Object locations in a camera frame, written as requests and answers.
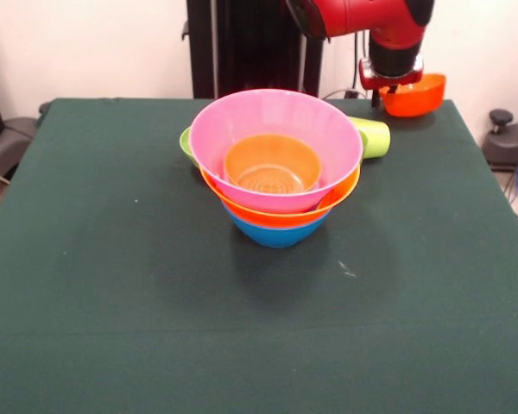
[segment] stacked bowls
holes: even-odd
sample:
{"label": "stacked bowls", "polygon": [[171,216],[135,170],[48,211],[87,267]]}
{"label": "stacked bowls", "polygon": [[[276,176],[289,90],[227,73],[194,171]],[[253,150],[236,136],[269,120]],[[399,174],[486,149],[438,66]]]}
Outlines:
{"label": "stacked bowls", "polygon": [[348,117],[294,91],[222,97],[193,121],[189,147],[229,217],[272,248],[308,237],[355,188],[363,141]]}

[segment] blue bowl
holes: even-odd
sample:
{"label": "blue bowl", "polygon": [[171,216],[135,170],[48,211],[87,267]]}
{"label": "blue bowl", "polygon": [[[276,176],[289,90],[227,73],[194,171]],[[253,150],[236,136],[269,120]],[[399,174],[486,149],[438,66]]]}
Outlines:
{"label": "blue bowl", "polygon": [[266,248],[288,248],[301,242],[310,236],[314,230],[320,227],[320,224],[326,219],[330,211],[326,212],[322,217],[314,222],[299,227],[288,227],[286,229],[272,229],[269,227],[256,226],[255,224],[246,222],[235,216],[230,210],[223,206],[231,217],[236,226],[242,230],[251,240],[259,243]]}

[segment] table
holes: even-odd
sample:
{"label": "table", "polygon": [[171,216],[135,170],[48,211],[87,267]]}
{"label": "table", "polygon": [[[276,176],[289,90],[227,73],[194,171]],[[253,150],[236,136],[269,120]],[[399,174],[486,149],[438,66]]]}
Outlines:
{"label": "table", "polygon": [[206,105],[61,99],[0,207],[0,412],[518,413],[518,222],[452,102],[282,250],[179,150]]}

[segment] pink bowl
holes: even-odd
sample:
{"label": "pink bowl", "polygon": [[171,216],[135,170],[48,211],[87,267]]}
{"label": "pink bowl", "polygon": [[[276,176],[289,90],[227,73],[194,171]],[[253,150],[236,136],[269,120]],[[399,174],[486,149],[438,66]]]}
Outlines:
{"label": "pink bowl", "polygon": [[[224,157],[243,138],[282,134],[309,144],[322,163],[317,186],[298,194],[268,194],[231,184]],[[359,165],[363,141],[347,115],[316,97],[276,89],[243,91],[206,106],[194,119],[190,148],[196,161],[229,199],[252,210],[296,213],[310,210]]]}

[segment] white wall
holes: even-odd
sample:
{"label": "white wall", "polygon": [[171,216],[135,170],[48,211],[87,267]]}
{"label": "white wall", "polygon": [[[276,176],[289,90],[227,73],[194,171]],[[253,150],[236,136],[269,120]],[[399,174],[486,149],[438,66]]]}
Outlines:
{"label": "white wall", "polygon": [[[0,0],[3,115],[53,97],[190,97],[185,20],[186,0]],[[518,119],[518,0],[436,0],[423,54],[476,138],[495,107]],[[352,36],[326,45],[321,93],[350,86],[352,60]]]}
{"label": "white wall", "polygon": [[186,0],[0,0],[0,109],[54,97],[190,97]]}

